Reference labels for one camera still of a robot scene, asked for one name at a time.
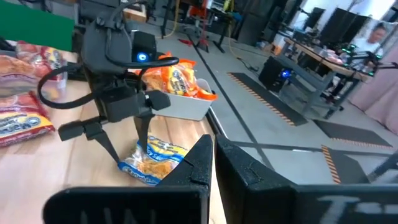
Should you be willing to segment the pink cloth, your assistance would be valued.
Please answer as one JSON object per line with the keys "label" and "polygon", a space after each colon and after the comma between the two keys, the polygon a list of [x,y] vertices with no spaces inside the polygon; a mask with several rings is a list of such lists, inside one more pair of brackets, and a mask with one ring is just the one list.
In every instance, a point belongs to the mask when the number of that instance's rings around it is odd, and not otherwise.
{"label": "pink cloth", "polygon": [[378,70],[361,84],[349,102],[398,135],[398,69]]}

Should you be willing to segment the dark cabinet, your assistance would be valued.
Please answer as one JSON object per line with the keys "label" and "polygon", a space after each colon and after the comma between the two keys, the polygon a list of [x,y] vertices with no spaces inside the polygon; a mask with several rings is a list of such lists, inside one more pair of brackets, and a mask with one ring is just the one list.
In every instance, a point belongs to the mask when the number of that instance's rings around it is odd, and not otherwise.
{"label": "dark cabinet", "polygon": [[276,0],[248,0],[243,11],[243,20],[239,25],[237,41],[255,45],[261,38],[275,7]]}

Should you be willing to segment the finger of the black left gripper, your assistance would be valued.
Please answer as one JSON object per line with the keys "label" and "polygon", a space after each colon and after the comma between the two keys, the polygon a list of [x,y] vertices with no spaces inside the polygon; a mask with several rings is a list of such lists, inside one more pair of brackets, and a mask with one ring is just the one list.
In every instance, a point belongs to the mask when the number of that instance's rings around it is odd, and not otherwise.
{"label": "finger of the black left gripper", "polygon": [[119,156],[113,147],[107,133],[103,130],[101,123],[90,123],[85,126],[87,140],[95,140],[102,145],[115,162],[119,162]]}
{"label": "finger of the black left gripper", "polygon": [[150,113],[143,116],[134,117],[134,124],[136,126],[136,131],[139,137],[139,143],[144,152],[147,150],[147,138],[151,119],[154,114]]}

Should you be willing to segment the person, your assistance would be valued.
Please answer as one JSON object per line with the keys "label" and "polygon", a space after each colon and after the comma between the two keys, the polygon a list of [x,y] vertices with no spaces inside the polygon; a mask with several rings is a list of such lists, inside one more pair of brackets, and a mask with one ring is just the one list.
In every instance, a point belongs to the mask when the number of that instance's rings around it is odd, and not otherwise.
{"label": "person", "polygon": [[372,29],[367,37],[354,39],[351,43],[356,46],[355,51],[369,51],[382,57],[384,51],[381,47],[381,41],[385,37],[386,32],[387,29],[385,25],[380,22]]}

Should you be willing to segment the wooden crate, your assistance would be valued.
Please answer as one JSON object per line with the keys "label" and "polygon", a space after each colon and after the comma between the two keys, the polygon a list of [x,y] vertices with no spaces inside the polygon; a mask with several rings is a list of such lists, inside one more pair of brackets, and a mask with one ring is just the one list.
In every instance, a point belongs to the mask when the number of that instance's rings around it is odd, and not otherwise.
{"label": "wooden crate", "polygon": [[147,13],[146,6],[144,4],[133,4],[123,9],[124,17],[127,20],[133,20],[137,22],[146,22]]}

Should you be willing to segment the black computer with blue light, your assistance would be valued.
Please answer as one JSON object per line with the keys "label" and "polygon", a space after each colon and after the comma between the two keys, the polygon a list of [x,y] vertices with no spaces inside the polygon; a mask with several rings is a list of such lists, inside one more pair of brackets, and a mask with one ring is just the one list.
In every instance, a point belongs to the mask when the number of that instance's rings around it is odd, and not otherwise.
{"label": "black computer with blue light", "polygon": [[259,81],[267,90],[280,92],[285,82],[292,74],[292,69],[279,58],[269,57],[259,74]]}

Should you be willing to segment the black hazard-striped floor mat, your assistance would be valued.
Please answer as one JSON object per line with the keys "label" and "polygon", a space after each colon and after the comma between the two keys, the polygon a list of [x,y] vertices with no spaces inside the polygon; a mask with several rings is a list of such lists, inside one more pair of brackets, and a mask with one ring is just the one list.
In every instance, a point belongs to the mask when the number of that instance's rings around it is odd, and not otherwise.
{"label": "black hazard-striped floor mat", "polygon": [[392,148],[391,144],[374,131],[320,120],[314,120],[313,122],[334,141],[349,142],[359,146]]}
{"label": "black hazard-striped floor mat", "polygon": [[369,184],[370,181],[364,173],[359,162],[346,156],[342,152],[321,147],[326,164],[334,183],[336,184]]}
{"label": "black hazard-striped floor mat", "polygon": [[305,119],[300,113],[296,112],[277,96],[266,90],[262,85],[248,77],[245,73],[228,73],[228,76],[273,111],[277,116],[283,119],[287,124],[291,126],[301,126],[308,123],[307,119]]}

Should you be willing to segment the blue ramen pack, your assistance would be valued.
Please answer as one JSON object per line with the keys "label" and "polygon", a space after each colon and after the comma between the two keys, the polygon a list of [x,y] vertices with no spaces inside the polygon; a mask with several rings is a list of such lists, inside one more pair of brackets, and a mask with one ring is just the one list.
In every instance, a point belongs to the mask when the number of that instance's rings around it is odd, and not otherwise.
{"label": "blue ramen pack", "polygon": [[147,147],[144,148],[137,140],[135,148],[118,167],[144,184],[157,185],[183,161],[189,151],[155,136],[148,136]]}

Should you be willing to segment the wooden workbench with grey legs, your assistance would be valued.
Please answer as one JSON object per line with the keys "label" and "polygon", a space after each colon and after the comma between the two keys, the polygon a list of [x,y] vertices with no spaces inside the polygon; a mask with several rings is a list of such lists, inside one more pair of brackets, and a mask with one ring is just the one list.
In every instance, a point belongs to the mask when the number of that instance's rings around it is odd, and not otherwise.
{"label": "wooden workbench with grey legs", "polygon": [[[289,81],[296,85],[302,92],[307,94],[307,103],[305,104],[302,114],[306,114],[313,107],[326,108],[328,112],[324,115],[324,119],[329,119],[334,115],[336,111],[338,111],[342,105],[342,103],[347,99],[348,95],[354,90],[356,85],[359,82],[364,82],[370,78],[370,76],[365,73],[357,72],[351,68],[345,68],[342,65],[338,65],[327,60],[322,55],[314,52],[310,47],[302,45],[290,38],[285,38],[285,45],[280,51],[277,58],[286,63],[288,67],[290,67],[295,73],[290,76]],[[288,58],[285,53],[289,47],[295,47],[297,50],[305,53],[311,58],[318,61],[319,64],[322,64],[330,69],[330,72],[325,77],[318,77],[316,75],[311,74],[306,71],[306,69],[302,68],[291,58]],[[322,99],[322,93],[326,90],[328,85],[332,82],[333,78],[336,74],[342,74],[345,77],[348,77],[353,80],[353,84],[341,95],[341,98],[338,99],[334,104],[328,104],[325,100]]]}

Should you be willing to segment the black monitor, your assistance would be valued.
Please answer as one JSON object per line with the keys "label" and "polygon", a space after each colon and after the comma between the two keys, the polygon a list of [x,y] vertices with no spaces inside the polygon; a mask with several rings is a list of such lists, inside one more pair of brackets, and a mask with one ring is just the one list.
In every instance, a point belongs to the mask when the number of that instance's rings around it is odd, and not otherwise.
{"label": "black monitor", "polygon": [[307,28],[314,28],[324,12],[325,10],[323,8],[314,7],[305,20],[303,30],[306,30]]}
{"label": "black monitor", "polygon": [[320,32],[320,42],[323,44],[351,42],[367,21],[368,16],[337,7]]}

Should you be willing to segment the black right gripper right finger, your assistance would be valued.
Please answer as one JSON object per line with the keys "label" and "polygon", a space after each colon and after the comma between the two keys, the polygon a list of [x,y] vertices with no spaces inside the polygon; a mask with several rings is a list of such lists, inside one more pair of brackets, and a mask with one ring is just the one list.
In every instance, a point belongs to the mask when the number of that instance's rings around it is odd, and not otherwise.
{"label": "black right gripper right finger", "polygon": [[398,224],[398,186],[297,185],[222,135],[215,166],[227,224]]}

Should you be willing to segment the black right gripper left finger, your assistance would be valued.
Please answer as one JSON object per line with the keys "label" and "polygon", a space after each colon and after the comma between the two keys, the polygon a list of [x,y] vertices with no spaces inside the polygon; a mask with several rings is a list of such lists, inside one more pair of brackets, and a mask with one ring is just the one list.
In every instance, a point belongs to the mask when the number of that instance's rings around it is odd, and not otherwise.
{"label": "black right gripper left finger", "polygon": [[213,139],[204,134],[155,187],[72,187],[45,203],[45,224],[208,224]]}

